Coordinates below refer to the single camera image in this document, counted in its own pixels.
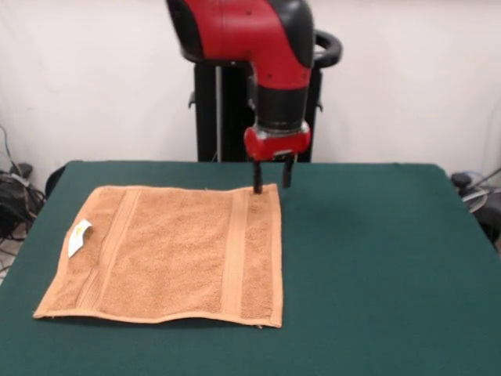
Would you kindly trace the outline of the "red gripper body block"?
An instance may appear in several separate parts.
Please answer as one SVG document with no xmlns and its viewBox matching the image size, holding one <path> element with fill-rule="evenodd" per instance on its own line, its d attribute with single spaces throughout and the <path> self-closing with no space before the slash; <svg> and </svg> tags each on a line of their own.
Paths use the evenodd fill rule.
<svg viewBox="0 0 501 376">
<path fill-rule="evenodd" d="M 306 151 L 311 142 L 311 131 L 307 124 L 292 133 L 271 133 L 255 125 L 246 129 L 243 140 L 250 158 L 270 161 L 279 155 Z"/>
</svg>

